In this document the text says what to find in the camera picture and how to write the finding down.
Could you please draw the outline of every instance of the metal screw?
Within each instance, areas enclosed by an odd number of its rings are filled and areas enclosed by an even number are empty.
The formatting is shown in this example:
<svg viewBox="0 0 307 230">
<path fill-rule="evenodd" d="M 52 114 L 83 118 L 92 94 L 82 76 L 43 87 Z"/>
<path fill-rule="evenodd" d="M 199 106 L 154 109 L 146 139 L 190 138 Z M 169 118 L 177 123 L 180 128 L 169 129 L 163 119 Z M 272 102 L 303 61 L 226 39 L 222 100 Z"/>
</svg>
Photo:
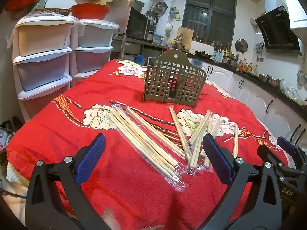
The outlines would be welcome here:
<svg viewBox="0 0 307 230">
<path fill-rule="evenodd" d="M 241 157 L 237 157 L 237 158 L 235 159 L 235 161 L 236 161 L 237 163 L 239 163 L 239 164 L 244 163 L 244 160 L 243 160 L 243 158 L 241 158 Z"/>
<path fill-rule="evenodd" d="M 270 168 L 270 167 L 272 166 L 269 162 L 265 162 L 264 165 L 265 165 L 267 168 Z"/>
<path fill-rule="evenodd" d="M 43 161 L 42 160 L 37 161 L 37 163 L 36 163 L 37 167 L 42 166 L 42 165 L 43 165 Z"/>
<path fill-rule="evenodd" d="M 71 156 L 67 156 L 67 157 L 65 157 L 64 162 L 70 163 L 72 160 L 73 160 L 73 158 Z"/>
</svg>

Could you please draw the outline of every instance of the window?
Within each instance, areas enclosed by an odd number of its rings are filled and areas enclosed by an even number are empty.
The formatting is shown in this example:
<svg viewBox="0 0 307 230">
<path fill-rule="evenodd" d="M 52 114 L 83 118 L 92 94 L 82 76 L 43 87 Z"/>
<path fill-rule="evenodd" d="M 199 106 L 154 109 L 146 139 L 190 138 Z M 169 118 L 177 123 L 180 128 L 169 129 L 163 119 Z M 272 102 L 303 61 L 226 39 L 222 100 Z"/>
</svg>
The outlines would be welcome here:
<svg viewBox="0 0 307 230">
<path fill-rule="evenodd" d="M 182 27 L 226 46 L 232 42 L 234 18 L 235 0 L 187 0 Z"/>
</svg>

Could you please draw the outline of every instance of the microwave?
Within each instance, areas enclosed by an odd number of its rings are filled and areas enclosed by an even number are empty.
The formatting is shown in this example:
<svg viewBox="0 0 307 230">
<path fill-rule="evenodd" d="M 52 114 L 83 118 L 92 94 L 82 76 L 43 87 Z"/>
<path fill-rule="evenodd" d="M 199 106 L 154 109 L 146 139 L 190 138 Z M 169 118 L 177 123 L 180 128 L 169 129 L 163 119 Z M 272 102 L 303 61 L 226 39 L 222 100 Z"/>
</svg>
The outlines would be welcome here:
<svg viewBox="0 0 307 230">
<path fill-rule="evenodd" d="M 119 24 L 118 34 L 128 37 L 147 40 L 150 20 L 132 7 L 110 8 L 105 20 Z"/>
</svg>

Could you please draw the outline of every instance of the floral pattern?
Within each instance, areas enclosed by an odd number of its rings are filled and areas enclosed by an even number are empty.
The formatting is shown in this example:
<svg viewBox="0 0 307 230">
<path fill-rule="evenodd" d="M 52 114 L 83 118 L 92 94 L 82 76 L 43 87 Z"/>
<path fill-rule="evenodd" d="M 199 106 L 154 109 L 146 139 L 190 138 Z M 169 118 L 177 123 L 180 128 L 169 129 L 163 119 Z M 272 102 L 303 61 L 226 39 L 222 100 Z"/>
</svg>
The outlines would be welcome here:
<svg viewBox="0 0 307 230">
<path fill-rule="evenodd" d="M 117 63 L 123 64 L 124 66 L 121 66 L 118 68 L 119 74 L 127 75 L 127 76 L 137 76 L 138 78 L 144 78 L 146 73 L 146 67 L 140 66 L 137 63 L 134 63 L 133 61 L 129 60 L 118 60 Z"/>
<path fill-rule="evenodd" d="M 111 110 L 113 109 L 110 106 L 95 104 L 90 110 L 83 112 L 85 114 L 83 124 L 99 130 L 116 129 L 115 125 L 109 120 L 108 117 Z"/>
<path fill-rule="evenodd" d="M 227 91 L 225 91 L 223 88 L 219 87 L 216 83 L 212 82 L 212 81 L 209 81 L 209 80 L 206 80 L 206 84 L 208 85 L 212 85 L 214 86 L 217 91 L 222 94 L 222 96 L 224 98 L 234 98 L 233 96 L 231 96 Z"/>
<path fill-rule="evenodd" d="M 215 123 L 218 114 L 212 115 L 212 124 Z M 182 131 L 187 136 L 192 136 L 192 134 L 197 129 L 200 119 L 204 117 L 202 114 L 195 114 L 191 110 L 184 110 L 181 109 L 177 117 L 179 118 L 179 122 L 181 123 Z M 227 117 L 221 117 L 220 120 L 220 128 L 217 132 L 216 136 L 222 137 L 224 134 L 231 134 L 234 135 L 234 129 L 235 129 L 235 122 L 231 122 Z"/>
<path fill-rule="evenodd" d="M 177 117 L 182 125 L 182 131 L 187 136 L 192 136 L 199 125 L 199 119 L 204 116 L 201 114 L 194 114 L 191 110 L 185 111 L 184 109 L 181 109 L 181 111 L 178 112 Z"/>
</svg>

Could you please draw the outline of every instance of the range hood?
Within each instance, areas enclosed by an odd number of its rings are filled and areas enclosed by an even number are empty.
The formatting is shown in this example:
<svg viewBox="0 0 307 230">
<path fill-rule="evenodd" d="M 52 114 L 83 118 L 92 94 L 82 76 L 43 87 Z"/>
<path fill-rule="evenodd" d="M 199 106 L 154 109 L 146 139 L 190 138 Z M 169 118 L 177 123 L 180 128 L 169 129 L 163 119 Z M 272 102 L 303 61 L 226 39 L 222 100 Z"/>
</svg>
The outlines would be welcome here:
<svg viewBox="0 0 307 230">
<path fill-rule="evenodd" d="M 287 6 L 280 0 L 267 0 L 266 13 L 255 19 L 268 53 L 289 53 L 302 56 L 298 38 L 290 29 Z"/>
</svg>

